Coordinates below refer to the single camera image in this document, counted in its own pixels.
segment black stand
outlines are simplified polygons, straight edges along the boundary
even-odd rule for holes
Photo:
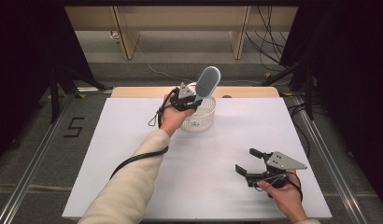
[[[346,1],[336,1],[332,5],[332,8],[328,10],[319,26],[315,29],[304,54],[298,62],[261,84],[262,86],[270,86],[293,73],[289,84],[290,90],[299,91],[305,85],[305,111],[310,119],[314,119],[312,114],[313,65],[319,59],[320,54],[327,49],[329,36],[332,34],[332,30],[345,4]]]
[[[50,73],[50,93],[51,93],[51,122],[53,123],[60,114],[60,97],[58,95],[57,84],[63,88],[65,94],[75,93],[78,90],[78,87],[72,80],[72,77],[79,78],[84,82],[94,86],[95,88],[105,91],[113,90],[113,87],[107,87],[101,83],[89,79],[77,71],[69,67],[59,66],[56,69],[52,69]]]

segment round container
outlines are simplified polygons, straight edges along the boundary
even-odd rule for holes
[[[188,132],[201,132],[211,127],[214,121],[216,101],[212,96],[203,100],[197,111],[183,121],[183,130]]]

